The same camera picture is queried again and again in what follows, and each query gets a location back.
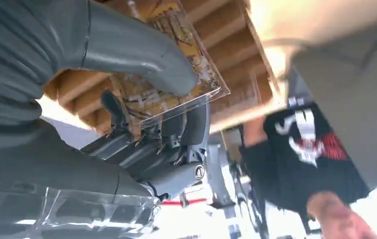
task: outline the gray metal machinery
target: gray metal machinery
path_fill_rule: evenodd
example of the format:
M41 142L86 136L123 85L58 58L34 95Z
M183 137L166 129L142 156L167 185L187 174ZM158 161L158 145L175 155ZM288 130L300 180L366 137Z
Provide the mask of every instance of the gray metal machinery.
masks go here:
M114 132L73 150L39 119L34 100L64 68L138 73L175 95L197 83L168 37L100 4L0 0L0 239L137 237L160 199L201 178L209 106L129 143L119 104L105 92Z

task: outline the clear plastic guard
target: clear plastic guard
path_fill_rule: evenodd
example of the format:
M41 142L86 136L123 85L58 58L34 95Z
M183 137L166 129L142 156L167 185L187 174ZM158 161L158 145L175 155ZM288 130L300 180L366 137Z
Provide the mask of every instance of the clear plastic guard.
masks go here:
M0 239L138 238L159 210L156 197L0 183Z
M273 96L272 83L262 66L253 68L250 77L241 80L240 85L231 95L216 102L212 108L212 121L265 104Z
M195 88L177 97L155 89L133 74L114 73L112 85L120 91L127 120L141 128L175 117L229 94L178 0L129 0L127 12L175 40L199 75Z

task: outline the exposed ceiling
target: exposed ceiling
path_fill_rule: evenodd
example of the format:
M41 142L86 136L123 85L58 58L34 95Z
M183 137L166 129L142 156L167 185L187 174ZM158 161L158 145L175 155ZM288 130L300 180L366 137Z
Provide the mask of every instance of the exposed ceiling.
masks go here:
M101 2L123 13L129 13L124 7L127 1ZM268 75L255 39L246 25L246 15L240 2L181 0L181 3L232 93L212 103L212 120L215 120L216 117L213 115L216 113L220 113L220 120L229 113L233 114L234 110L223 112L251 97L249 92L252 90L253 69L258 73L256 78L261 88L261 96L264 100L268 100L272 96ZM110 117L101 105L100 95L106 89L112 90L109 75L109 72L62 70L46 87L45 94L77 115L91 128L104 132L110 126Z

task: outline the wooden ceiling joist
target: wooden ceiling joist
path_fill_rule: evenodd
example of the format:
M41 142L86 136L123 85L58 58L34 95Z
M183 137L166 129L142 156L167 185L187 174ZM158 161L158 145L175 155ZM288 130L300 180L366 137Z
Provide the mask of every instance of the wooden ceiling joist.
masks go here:
M105 132L111 126L111 116L105 108L97 110L96 116L96 130L100 133Z
M210 48L246 26L238 2L232 0L194 24L203 45Z
M74 100L75 114L79 117L85 117L102 108L100 96L105 90L113 91L112 83L108 78Z
M67 71L59 76L58 103L65 105L107 78L110 73Z
M187 12L188 19L192 22L198 22L206 17L209 13L220 8L230 0L180 0Z
M208 50L220 72L259 53L248 28L225 38Z
M221 76L232 91L240 80L250 78L250 74L255 68L263 68L264 72L266 71L260 55L254 55L238 63L236 66L223 71Z

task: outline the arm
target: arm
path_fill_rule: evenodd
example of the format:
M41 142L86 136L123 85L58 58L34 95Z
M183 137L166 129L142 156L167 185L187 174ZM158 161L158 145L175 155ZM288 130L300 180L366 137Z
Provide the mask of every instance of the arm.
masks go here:
M243 125L240 153L259 197L278 205L282 199L278 168L264 131L265 119L260 117Z

